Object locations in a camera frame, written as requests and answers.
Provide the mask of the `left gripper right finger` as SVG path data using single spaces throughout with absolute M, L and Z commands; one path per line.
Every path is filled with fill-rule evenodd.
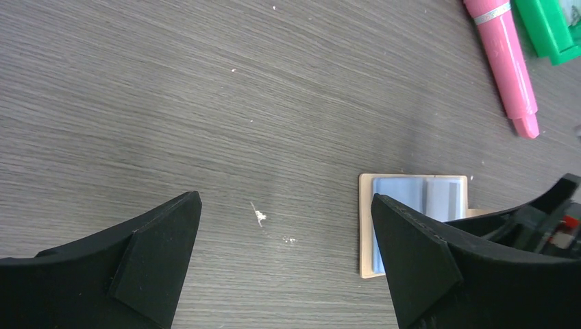
M 579 328 L 580 262 L 484 240 L 385 195 L 371 214 L 400 328 Z

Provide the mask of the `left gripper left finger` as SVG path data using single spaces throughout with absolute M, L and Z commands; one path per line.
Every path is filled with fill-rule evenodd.
M 189 191 L 32 258 L 2 258 L 1 327 L 170 328 L 201 209 Z

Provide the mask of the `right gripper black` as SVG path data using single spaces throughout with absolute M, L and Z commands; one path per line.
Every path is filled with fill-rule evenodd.
M 447 224 L 515 249 L 580 260 L 580 176 L 567 173 L 529 203 Z

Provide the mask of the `beige card holder wallet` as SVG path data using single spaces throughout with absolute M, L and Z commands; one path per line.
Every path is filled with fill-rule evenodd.
M 465 175 L 362 173 L 358 179 L 359 269 L 363 279 L 385 275 L 371 216 L 371 202 L 376 193 L 388 195 L 440 222 L 492 213 L 492 210 L 469 208 L 469 179 Z

